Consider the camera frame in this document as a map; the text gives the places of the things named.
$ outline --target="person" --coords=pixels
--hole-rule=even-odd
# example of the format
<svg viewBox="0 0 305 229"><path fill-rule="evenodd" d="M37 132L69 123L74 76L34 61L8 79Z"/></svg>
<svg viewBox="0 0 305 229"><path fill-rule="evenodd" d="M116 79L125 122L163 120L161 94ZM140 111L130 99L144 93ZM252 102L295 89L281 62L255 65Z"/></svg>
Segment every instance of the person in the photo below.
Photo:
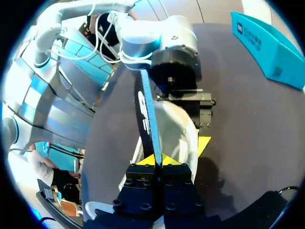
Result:
<svg viewBox="0 0 305 229"><path fill-rule="evenodd" d="M80 184L81 175L79 173L60 170L56 164L36 150L35 144L32 144L29 150L32 151L28 154L28 163L36 173L37 178L42 180L46 185L56 185L57 189L63 192L67 184Z"/></svg>
<svg viewBox="0 0 305 229"><path fill-rule="evenodd" d="M131 16L134 20L138 20L137 16L135 15L134 12L132 11L129 11L129 16ZM110 23L107 21L107 18L108 18L108 15L109 13L104 13L101 15L101 17L99 18L99 27L102 27L102 35L105 34L105 32L107 31L108 27L110 26ZM93 36L93 34L96 33L95 31L95 23L96 23L96 20L98 18L98 14L94 14L94 15L91 15L91 16L88 16L87 17L87 27L89 28L89 31L91 33L91 35L89 35L87 37L87 39L93 44L95 45L96 43L96 39L95 39L95 35ZM109 33L106 37L106 40L108 42L108 45L113 47L115 50L118 51L118 44L120 43L119 40L118 40L118 37L116 35L116 32L115 32L115 27L114 25L111 26L110 30L109 30ZM103 45L102 47L102 53L104 55L106 55L107 57L111 58L111 59L115 59L114 55L106 48L105 45Z"/></svg>

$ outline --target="black metal bracket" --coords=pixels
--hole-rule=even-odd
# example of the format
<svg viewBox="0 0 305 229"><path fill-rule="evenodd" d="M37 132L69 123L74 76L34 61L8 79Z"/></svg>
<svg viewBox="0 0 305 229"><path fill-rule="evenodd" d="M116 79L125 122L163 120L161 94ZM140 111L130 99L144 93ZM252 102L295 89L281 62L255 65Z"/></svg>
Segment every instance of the black metal bracket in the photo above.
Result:
<svg viewBox="0 0 305 229"><path fill-rule="evenodd" d="M268 229L287 204L279 192L269 191L227 220L207 217L191 176L186 164L163 166L160 173L154 166L131 164L113 201L114 213L96 210L95 220L88 220L83 228L150 229L163 216L166 229Z"/></svg>

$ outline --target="bolt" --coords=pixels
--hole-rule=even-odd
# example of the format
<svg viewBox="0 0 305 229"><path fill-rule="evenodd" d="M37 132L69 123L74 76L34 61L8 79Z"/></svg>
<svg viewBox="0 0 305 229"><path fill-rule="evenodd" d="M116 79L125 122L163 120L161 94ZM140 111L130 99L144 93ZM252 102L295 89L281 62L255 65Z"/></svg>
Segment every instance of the bolt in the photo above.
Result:
<svg viewBox="0 0 305 229"><path fill-rule="evenodd" d="M131 185L133 183L132 179L126 179L125 184L126 185Z"/></svg>
<svg viewBox="0 0 305 229"><path fill-rule="evenodd" d="M173 183L169 180L166 182L165 186L167 186L167 187L173 186Z"/></svg>
<svg viewBox="0 0 305 229"><path fill-rule="evenodd" d="M151 182L149 180L144 181L144 186L149 187L151 185Z"/></svg>
<svg viewBox="0 0 305 229"><path fill-rule="evenodd" d="M150 210L152 207L151 207L150 204L144 203L144 204L141 205L140 208L141 208L143 211L148 211L148 210Z"/></svg>
<svg viewBox="0 0 305 229"><path fill-rule="evenodd" d="M166 206L166 209L167 209L168 211L175 211L177 208L176 208L176 205L175 205L175 204L171 203L171 204L169 204L169 205Z"/></svg>
<svg viewBox="0 0 305 229"><path fill-rule="evenodd" d="M185 181L185 184L186 185L190 185L192 183L192 180L191 179L187 179L186 181Z"/></svg>
<svg viewBox="0 0 305 229"><path fill-rule="evenodd" d="M197 207L202 207L202 206L203 206L202 200L196 201L195 205L196 205Z"/></svg>
<svg viewBox="0 0 305 229"><path fill-rule="evenodd" d="M122 201L120 201L119 199L115 199L112 203L114 207L122 206Z"/></svg>

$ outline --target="robotic arm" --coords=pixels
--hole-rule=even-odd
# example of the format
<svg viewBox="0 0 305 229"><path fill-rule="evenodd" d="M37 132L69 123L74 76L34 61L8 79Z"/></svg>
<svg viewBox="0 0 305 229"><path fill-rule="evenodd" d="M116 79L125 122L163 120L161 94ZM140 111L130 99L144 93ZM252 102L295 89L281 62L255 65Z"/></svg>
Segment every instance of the robotic arm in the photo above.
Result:
<svg viewBox="0 0 305 229"><path fill-rule="evenodd" d="M38 20L35 65L42 66L47 62L49 57L45 52L52 48L60 35L62 20L111 11L108 21L115 26L121 43L120 59L129 69L147 69L151 65L150 77L158 86L195 89L195 79L200 78L201 71L197 38L191 24L185 17L176 15L164 21L131 20L128 11L136 2L78 0L51 5Z"/></svg>
<svg viewBox="0 0 305 229"><path fill-rule="evenodd" d="M66 19L116 10L127 13L135 0L79 0L56 3L48 7L38 19L35 38L35 66L42 67L49 57L50 50L61 33L61 22Z"/></svg>

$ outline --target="dark gray table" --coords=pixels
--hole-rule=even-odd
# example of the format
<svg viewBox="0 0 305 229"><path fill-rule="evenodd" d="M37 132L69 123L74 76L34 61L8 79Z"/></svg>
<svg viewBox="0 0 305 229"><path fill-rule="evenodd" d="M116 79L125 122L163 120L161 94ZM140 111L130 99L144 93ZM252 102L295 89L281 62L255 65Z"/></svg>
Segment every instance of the dark gray table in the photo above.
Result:
<svg viewBox="0 0 305 229"><path fill-rule="evenodd" d="M217 100L212 139L195 184L222 219L268 190L298 185L305 165L305 95L267 80L231 25L196 24L203 80ZM112 203L139 134L134 75L120 66L96 112L82 170L82 201Z"/></svg>

